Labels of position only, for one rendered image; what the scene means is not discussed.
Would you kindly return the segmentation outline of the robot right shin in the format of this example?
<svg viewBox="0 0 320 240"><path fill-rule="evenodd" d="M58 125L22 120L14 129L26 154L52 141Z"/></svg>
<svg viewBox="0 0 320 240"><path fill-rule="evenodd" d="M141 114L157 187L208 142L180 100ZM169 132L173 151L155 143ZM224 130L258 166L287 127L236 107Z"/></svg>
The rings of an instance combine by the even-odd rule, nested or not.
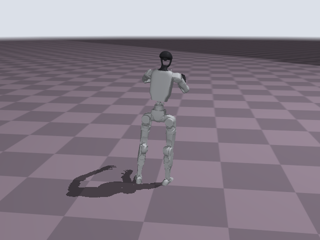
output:
<svg viewBox="0 0 320 240"><path fill-rule="evenodd" d="M168 156L164 155L163 163L165 168L165 179L170 180L171 168L173 165L174 152L173 148L170 147L168 150Z"/></svg>

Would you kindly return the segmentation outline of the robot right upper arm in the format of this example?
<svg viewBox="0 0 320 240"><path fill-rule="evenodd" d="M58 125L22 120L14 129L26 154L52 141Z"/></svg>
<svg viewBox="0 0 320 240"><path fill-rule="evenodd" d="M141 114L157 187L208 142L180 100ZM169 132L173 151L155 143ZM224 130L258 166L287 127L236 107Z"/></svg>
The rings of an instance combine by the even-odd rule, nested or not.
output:
<svg viewBox="0 0 320 240"><path fill-rule="evenodd" d="M185 94L189 91L186 82L184 81L182 75L180 73L172 73L172 79L175 83L178 83L181 87L181 91Z"/></svg>

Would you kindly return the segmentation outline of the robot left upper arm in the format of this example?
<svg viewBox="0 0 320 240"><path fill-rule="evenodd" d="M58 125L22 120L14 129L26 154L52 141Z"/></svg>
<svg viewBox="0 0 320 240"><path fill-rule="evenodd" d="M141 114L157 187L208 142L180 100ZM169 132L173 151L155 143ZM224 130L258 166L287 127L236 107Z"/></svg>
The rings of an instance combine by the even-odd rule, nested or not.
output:
<svg viewBox="0 0 320 240"><path fill-rule="evenodd" d="M150 82L152 71L153 71L153 70L148 69L148 70L146 71L146 73L143 75L142 81L143 81L145 84Z"/></svg>

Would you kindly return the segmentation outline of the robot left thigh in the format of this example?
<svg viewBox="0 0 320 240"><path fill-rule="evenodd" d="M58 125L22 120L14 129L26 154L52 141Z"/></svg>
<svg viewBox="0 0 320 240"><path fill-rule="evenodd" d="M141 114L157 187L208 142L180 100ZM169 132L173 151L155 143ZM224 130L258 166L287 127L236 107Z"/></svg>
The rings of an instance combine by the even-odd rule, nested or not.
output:
<svg viewBox="0 0 320 240"><path fill-rule="evenodd" d="M141 134L140 134L140 144L142 144L141 153L147 153L148 151L148 136L152 125L151 112L145 113L141 118Z"/></svg>

